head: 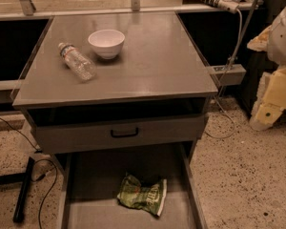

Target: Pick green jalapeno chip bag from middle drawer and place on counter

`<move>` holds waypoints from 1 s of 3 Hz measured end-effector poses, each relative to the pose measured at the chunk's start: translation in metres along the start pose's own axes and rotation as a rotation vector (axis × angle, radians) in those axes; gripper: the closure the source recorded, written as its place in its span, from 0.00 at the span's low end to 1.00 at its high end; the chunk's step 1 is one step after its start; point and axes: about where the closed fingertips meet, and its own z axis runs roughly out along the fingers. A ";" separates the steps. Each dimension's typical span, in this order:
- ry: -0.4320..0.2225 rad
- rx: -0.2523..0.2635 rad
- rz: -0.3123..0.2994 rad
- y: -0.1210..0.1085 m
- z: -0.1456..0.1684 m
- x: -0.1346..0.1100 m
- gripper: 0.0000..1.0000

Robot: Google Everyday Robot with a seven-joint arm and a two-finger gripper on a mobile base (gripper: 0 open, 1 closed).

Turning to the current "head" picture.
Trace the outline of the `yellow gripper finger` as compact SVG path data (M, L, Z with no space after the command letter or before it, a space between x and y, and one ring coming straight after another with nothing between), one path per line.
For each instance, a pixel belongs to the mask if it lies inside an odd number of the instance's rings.
M251 39L247 44L247 48L256 52L266 52L270 30L271 27L267 27L258 36Z
M286 110L286 66L264 73L256 93L250 126L256 131L271 128Z

